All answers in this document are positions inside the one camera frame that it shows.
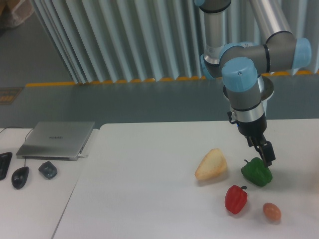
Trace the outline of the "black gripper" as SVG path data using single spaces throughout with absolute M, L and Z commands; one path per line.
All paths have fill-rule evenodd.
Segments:
M 236 124 L 239 132 L 247 139 L 249 147 L 254 147 L 263 160 L 264 166 L 269 167 L 272 165 L 272 161 L 276 159 L 272 144 L 267 141 L 263 135 L 267 128 L 266 116 L 262 114 L 260 118 L 250 122 L 241 122 L 238 120 L 232 121 L 232 112 L 227 113 L 229 122 Z

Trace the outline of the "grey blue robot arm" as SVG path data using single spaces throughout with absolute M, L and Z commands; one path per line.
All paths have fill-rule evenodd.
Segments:
M 261 75 L 306 67 L 312 58 L 306 38 L 295 38 L 284 13 L 275 0 L 252 0 L 250 5 L 264 44 L 245 46 L 227 43 L 225 13 L 229 0 L 197 0 L 204 14 L 206 49 L 201 57 L 207 77 L 222 77 L 224 95 L 231 111 L 229 121 L 238 127 L 248 145 L 260 154 L 264 165 L 275 160 L 272 144 L 264 137 L 267 128 Z

